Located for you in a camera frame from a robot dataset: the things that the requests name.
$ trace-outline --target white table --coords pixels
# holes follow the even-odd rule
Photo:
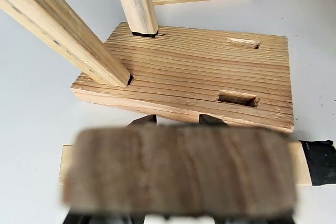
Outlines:
[[[125,21],[119,0],[66,1],[103,41]],[[293,135],[336,141],[336,0],[218,0],[155,9],[160,25],[287,36]],[[0,43],[0,223],[61,224],[68,211],[58,185],[62,145],[83,128],[126,125],[142,115],[77,100],[69,87],[80,71],[2,10]],[[335,185],[301,187],[299,195],[297,224],[335,223]]]

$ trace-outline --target wooden stool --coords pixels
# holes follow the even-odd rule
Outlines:
[[[286,37],[158,26],[154,5],[202,0],[121,0],[128,23],[102,43],[64,0],[0,0],[0,7],[82,70],[81,100],[197,122],[290,133]]]

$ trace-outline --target rectangular mortise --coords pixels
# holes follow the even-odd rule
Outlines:
[[[234,47],[258,49],[260,47],[261,42],[258,42],[255,40],[249,40],[249,39],[228,38],[227,44],[229,46],[234,46]]]
[[[218,94],[218,101],[239,104],[248,107],[257,107],[260,98],[253,94],[246,94],[229,90],[220,90]]]

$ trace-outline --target wooden dowel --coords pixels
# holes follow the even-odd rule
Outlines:
[[[158,25],[152,0],[120,0],[131,31],[153,37]]]
[[[0,7],[96,82],[127,86],[130,73],[65,0],[0,0]]]

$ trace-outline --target black tape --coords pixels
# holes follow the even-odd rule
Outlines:
[[[132,34],[134,36],[141,36],[141,37],[148,37],[148,38],[155,38],[156,35],[158,35],[159,31],[156,32],[156,34],[142,34],[142,33],[138,33],[136,31],[133,31]]]
[[[127,85],[130,85],[133,79],[134,79],[133,75],[130,75],[130,79],[128,80]]]
[[[313,186],[336,184],[336,150],[332,141],[301,141]]]

